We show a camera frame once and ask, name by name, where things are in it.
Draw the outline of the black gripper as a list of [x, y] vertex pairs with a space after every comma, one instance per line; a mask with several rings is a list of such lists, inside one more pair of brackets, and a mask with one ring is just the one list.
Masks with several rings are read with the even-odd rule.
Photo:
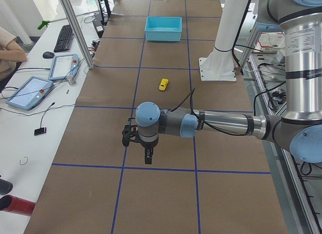
[[144, 147], [144, 163], [152, 164], [153, 149], [156, 146], [156, 140], [152, 142], [143, 141], [141, 145]]

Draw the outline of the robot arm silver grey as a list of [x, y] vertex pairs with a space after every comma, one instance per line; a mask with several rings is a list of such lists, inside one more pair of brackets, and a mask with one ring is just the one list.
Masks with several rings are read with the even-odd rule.
[[321, 162], [321, 0], [259, 0], [258, 19], [285, 34], [284, 115], [235, 115], [176, 107], [161, 110], [140, 104], [135, 141], [151, 164], [160, 134], [193, 137], [198, 130], [232, 136], [252, 135], [277, 144], [307, 163]]

